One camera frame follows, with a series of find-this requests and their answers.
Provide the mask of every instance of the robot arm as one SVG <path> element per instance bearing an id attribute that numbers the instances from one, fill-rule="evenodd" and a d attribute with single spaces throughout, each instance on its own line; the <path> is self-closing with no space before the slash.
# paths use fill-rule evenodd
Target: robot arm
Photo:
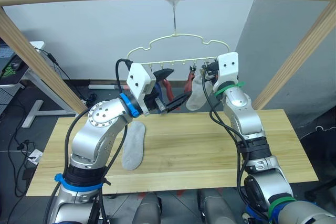
<path id="1" fill-rule="evenodd" d="M 332 214 L 293 198 L 277 158 L 271 154 L 259 115 L 251 106 L 251 98 L 238 84 L 238 53 L 220 55 L 205 69 L 210 79 L 218 76 L 213 87 L 215 96 L 222 101 L 224 113 L 230 119 L 232 128 L 239 133 L 235 134 L 239 153 L 245 161 L 248 158 L 245 167 L 248 176 L 244 185 L 249 206 L 264 213 L 273 223 L 335 223 Z"/>
<path id="2" fill-rule="evenodd" d="M 107 161 L 116 136 L 139 115 L 151 110 L 170 112 L 189 97 L 185 93 L 167 105 L 159 99 L 154 85 L 165 79 L 173 69 L 155 73 L 146 71 L 141 64 L 125 60 L 129 67 L 127 84 L 131 95 L 99 102 L 88 113 L 88 119 L 72 142 L 70 165 L 64 174 L 48 223 L 98 223 L 98 192 L 107 173 Z"/>

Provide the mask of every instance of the green ring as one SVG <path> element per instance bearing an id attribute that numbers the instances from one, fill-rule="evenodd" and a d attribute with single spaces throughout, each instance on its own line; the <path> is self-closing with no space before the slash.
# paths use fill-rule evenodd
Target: green ring
<path id="1" fill-rule="evenodd" d="M 274 208 L 283 203 L 283 202 L 286 202 L 286 201 L 296 201 L 296 199 L 294 199 L 293 197 L 291 196 L 286 196 L 286 197 L 282 197 L 282 198 L 279 198 L 279 199 L 276 199 L 275 201 L 272 202 L 272 204 L 269 206 L 268 208 L 268 218 L 271 216 Z"/>
<path id="2" fill-rule="evenodd" d="M 215 93 L 215 96 L 218 96 L 219 94 L 223 93 L 225 90 L 229 89 L 229 88 L 232 88 L 232 87 L 235 87 L 236 85 L 235 84 L 231 84 L 231 85 L 228 85 L 228 86 L 225 86 L 223 87 L 222 89 L 218 90 L 216 93 Z"/>
<path id="3" fill-rule="evenodd" d="M 245 82 L 239 82 L 237 84 L 231 84 L 231 85 L 228 85 L 228 86 L 225 86 L 223 87 L 222 89 L 218 90 L 216 93 L 215 93 L 215 96 L 218 96 L 219 94 L 225 92 L 225 90 L 229 89 L 229 88 L 232 88 L 232 87 L 241 87 L 245 84 Z"/>

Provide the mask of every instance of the gray wall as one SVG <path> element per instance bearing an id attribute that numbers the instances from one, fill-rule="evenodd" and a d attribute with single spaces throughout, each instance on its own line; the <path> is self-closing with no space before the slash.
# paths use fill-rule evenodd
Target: gray wall
<path id="1" fill-rule="evenodd" d="M 327 2 L 255 0 L 237 45 L 239 78 L 256 99 L 296 48 Z M 294 127 L 336 105 L 336 30 L 267 104 L 284 108 Z"/>

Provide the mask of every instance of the clothes hanger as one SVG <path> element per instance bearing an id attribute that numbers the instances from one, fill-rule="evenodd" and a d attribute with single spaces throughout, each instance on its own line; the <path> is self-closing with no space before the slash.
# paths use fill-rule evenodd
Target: clothes hanger
<path id="1" fill-rule="evenodd" d="M 186 37 L 193 37 L 193 38 L 199 38 L 201 39 L 201 43 L 204 45 L 209 45 L 211 43 L 218 43 L 218 44 L 222 44 L 227 48 L 227 51 L 230 52 L 230 47 L 227 43 L 225 43 L 224 41 L 221 40 L 216 40 L 216 39 L 211 39 L 208 42 L 206 42 L 204 40 L 204 38 L 200 35 L 196 35 L 196 34 L 180 34 L 176 32 L 176 16 L 175 16 L 175 9 L 176 9 L 176 3 L 179 0 L 168 0 L 172 5 L 173 5 L 173 15 L 174 15 L 174 34 L 172 35 L 168 35 L 168 36 L 163 36 L 157 39 L 152 40 L 151 42 L 149 42 L 149 47 L 148 48 L 144 48 L 144 47 L 137 47 L 132 49 L 131 51 L 129 51 L 129 53 L 127 54 L 127 59 L 130 58 L 131 54 L 138 51 L 138 50 L 144 50 L 144 51 L 148 51 L 150 49 L 152 49 L 152 44 L 163 40 L 163 39 L 169 39 L 169 38 L 176 38 L 176 37 L 181 37 L 181 36 L 186 36 Z M 215 59 L 217 57 L 204 57 L 204 58 L 194 58 L 194 59 L 183 59 L 183 60 L 167 60 L 167 61 L 154 61 L 154 62 L 146 62 L 146 63 L 142 63 L 142 65 L 149 65 L 150 67 L 152 67 L 153 64 L 160 64 L 161 68 L 163 68 L 163 64 L 165 63 L 170 63 L 172 65 L 174 65 L 175 63 L 178 62 L 182 62 L 182 64 L 185 64 L 187 61 L 193 61 L 194 64 L 197 63 L 198 60 L 209 60 L 209 59 Z"/>

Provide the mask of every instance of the sock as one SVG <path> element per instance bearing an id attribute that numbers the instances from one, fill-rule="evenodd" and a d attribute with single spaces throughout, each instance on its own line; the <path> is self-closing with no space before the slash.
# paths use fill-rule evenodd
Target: sock
<path id="1" fill-rule="evenodd" d="M 137 121 L 128 128 L 121 157 L 121 165 L 126 170 L 134 170 L 142 162 L 145 129 L 145 125 Z"/>
<path id="2" fill-rule="evenodd" d="M 208 95 L 212 92 L 212 85 L 209 81 L 205 82 L 205 90 Z M 195 74 L 193 80 L 193 92 L 186 103 L 188 110 L 199 110 L 206 102 L 206 98 L 202 88 L 202 75 L 199 71 Z"/>

